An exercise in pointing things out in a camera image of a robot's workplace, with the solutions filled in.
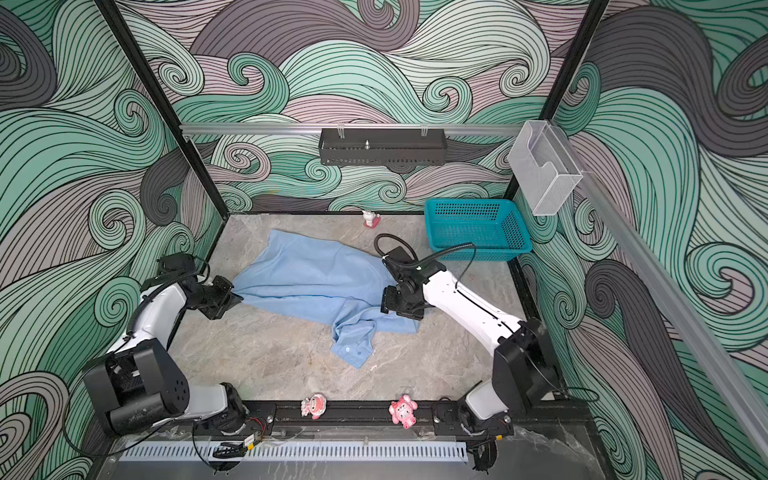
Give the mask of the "light blue long sleeve shirt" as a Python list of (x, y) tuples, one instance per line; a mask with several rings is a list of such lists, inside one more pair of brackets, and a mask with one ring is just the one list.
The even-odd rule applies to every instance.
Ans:
[(417, 320), (381, 311), (384, 289), (395, 284), (382, 261), (337, 241), (280, 230), (236, 276), (245, 304), (331, 327), (331, 351), (361, 367), (377, 332), (415, 334)]

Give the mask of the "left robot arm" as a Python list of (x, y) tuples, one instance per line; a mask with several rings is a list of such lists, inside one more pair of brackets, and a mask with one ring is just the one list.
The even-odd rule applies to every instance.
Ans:
[(242, 431), (248, 410), (236, 388), (227, 382), (190, 384), (168, 351), (186, 311), (216, 321), (242, 301), (229, 280), (211, 276), (199, 261), (186, 253), (160, 258), (156, 274), (140, 288), (122, 338), (85, 365), (84, 385), (108, 436), (174, 420), (201, 421), (223, 435)]

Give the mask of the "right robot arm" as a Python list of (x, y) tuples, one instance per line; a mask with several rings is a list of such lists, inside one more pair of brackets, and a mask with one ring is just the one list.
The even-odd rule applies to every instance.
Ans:
[(503, 416), (526, 414), (544, 397), (595, 403), (597, 392), (567, 387), (557, 368), (547, 363), (546, 332), (482, 298), (441, 262), (450, 253), (477, 252), (472, 243), (459, 244), (418, 258), (400, 237), (382, 233), (374, 249), (395, 280), (384, 289), (381, 311), (421, 320), (429, 308), (439, 309), (468, 331), (492, 355), (491, 378), (473, 386), (457, 401), (457, 417), (472, 435), (490, 429)]

